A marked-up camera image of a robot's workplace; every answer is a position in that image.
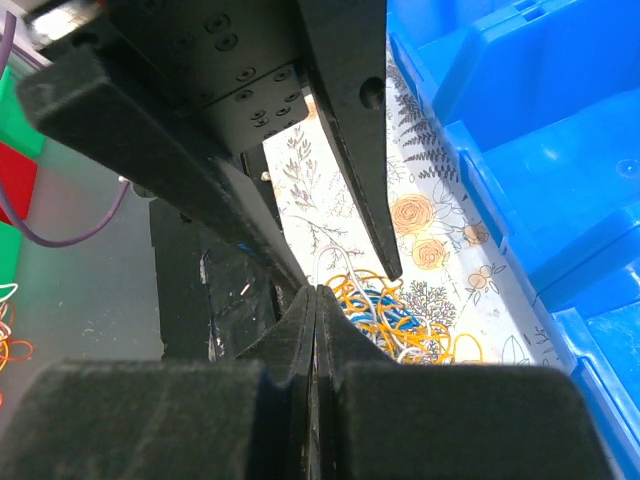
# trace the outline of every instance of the blue storage bin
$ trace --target blue storage bin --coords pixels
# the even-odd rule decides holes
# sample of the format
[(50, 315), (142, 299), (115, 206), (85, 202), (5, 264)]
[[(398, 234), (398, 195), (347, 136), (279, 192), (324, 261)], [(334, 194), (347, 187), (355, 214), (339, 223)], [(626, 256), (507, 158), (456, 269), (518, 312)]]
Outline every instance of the blue storage bin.
[(640, 475), (640, 2), (389, 0), (393, 54)]

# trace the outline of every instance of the orange rose print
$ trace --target orange rose print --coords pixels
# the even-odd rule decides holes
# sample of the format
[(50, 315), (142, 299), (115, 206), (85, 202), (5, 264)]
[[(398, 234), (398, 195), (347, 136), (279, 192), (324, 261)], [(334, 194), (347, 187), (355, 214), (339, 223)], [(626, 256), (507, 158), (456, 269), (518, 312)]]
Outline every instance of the orange rose print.
[(444, 244), (433, 238), (417, 240), (413, 246), (413, 261), (423, 270), (435, 270), (444, 265), (449, 254)]
[(316, 108), (316, 104), (313, 101), (312, 97), (305, 98), (305, 101), (307, 102), (307, 108), (309, 109), (309, 116), (307, 117), (307, 120), (313, 120), (318, 116), (318, 109)]
[(473, 297), (474, 305), (477, 305), (480, 301), (483, 291), (484, 293), (489, 293), (489, 289), (491, 289), (500, 294), (498, 285), (493, 281), (493, 277), (501, 273), (505, 268), (507, 268), (505, 265), (497, 267), (495, 263), (493, 265), (483, 265), (476, 273), (469, 275), (467, 279), (469, 287), (466, 290), (470, 293), (469, 298)]
[(482, 245), (489, 240), (489, 231), (484, 225), (467, 225), (463, 230), (464, 238), (469, 245)]
[(433, 207), (422, 195), (405, 195), (391, 207), (391, 218), (396, 235), (418, 233), (433, 221)]

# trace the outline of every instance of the floral patterned paper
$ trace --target floral patterned paper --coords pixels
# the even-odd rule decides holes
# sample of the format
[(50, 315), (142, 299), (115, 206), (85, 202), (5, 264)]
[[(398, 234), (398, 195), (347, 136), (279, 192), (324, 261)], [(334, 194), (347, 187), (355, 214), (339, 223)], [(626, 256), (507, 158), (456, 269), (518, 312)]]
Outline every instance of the floral patterned paper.
[[(397, 67), (387, 68), (387, 183), (404, 274), (400, 298), (416, 315), (472, 334), (485, 362), (558, 365), (549, 337), (469, 199), (439, 127), (424, 117)], [(313, 275), (317, 252), (338, 244), (356, 268), (384, 271), (329, 148), (316, 109), (265, 143), (285, 236)], [(327, 252), (319, 279), (347, 270)], [(458, 362), (476, 360), (462, 338)]]

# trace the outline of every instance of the screw hole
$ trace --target screw hole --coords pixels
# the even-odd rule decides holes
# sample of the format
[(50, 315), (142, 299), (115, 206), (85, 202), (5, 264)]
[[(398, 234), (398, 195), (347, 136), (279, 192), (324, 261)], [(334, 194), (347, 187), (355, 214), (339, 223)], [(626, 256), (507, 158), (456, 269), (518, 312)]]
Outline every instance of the screw hole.
[(207, 19), (204, 24), (204, 28), (209, 33), (222, 33), (231, 25), (231, 20), (224, 14), (220, 14), (216, 17)]
[(71, 45), (78, 48), (82, 45), (98, 45), (100, 39), (92, 32), (79, 32), (71, 39)]
[(267, 123), (269, 123), (269, 119), (262, 117), (260, 120), (254, 123), (253, 126), (256, 128), (260, 128), (260, 127), (264, 127)]
[(287, 103), (295, 102), (299, 97), (300, 97), (300, 92), (292, 93), (287, 98), (285, 98), (284, 101)]
[(251, 115), (251, 120), (259, 120), (267, 114), (264, 110), (258, 110), (253, 115)]
[(360, 102), (368, 110), (378, 110), (384, 104), (384, 80), (371, 77), (360, 87)]
[(216, 42), (216, 49), (221, 52), (233, 50), (238, 44), (238, 37), (233, 33), (228, 33)]
[(618, 162), (616, 171), (624, 178), (640, 178), (640, 161), (628, 158)]
[(275, 76), (273, 77), (273, 79), (276, 82), (284, 82), (290, 76), (291, 76), (291, 69), (287, 68), (286, 70), (283, 70), (282, 72), (276, 73)]
[(236, 95), (236, 102), (244, 102), (245, 100), (249, 100), (252, 96), (253, 96), (253, 91), (243, 90)]
[(247, 80), (253, 78), (255, 74), (256, 71), (254, 68), (245, 68), (242, 73), (236, 77), (236, 80), (238, 80), (239, 82), (246, 82)]

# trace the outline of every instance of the tangled rubber bands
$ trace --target tangled rubber bands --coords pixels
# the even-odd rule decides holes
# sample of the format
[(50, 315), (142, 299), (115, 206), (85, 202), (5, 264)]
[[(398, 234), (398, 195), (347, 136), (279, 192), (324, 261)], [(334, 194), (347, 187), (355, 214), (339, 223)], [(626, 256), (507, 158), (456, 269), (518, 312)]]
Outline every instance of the tangled rubber bands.
[[(10, 289), (9, 293), (0, 296), (0, 372), (4, 370), (9, 362), (24, 362), (29, 360), (33, 355), (33, 345), (26, 340), (14, 340), (13, 325), (16, 318), (16, 306), (9, 299), (18, 290), (17, 283), (8, 285), (0, 285), (0, 292)], [(26, 347), (27, 352), (22, 356), (11, 356), (16, 351), (16, 347)], [(0, 406), (2, 406), (3, 397), (0, 393)]]
[[(482, 347), (473, 335), (453, 337), (446, 325), (412, 314), (397, 295), (402, 281), (392, 284), (370, 270), (355, 270), (354, 274), (356, 281), (347, 273), (332, 277), (326, 285), (333, 290), (347, 318), (395, 361), (416, 365), (457, 363), (458, 343), (469, 338), (478, 348), (478, 359), (472, 362), (483, 362)], [(364, 293), (368, 298), (363, 297), (357, 284), (366, 285)]]

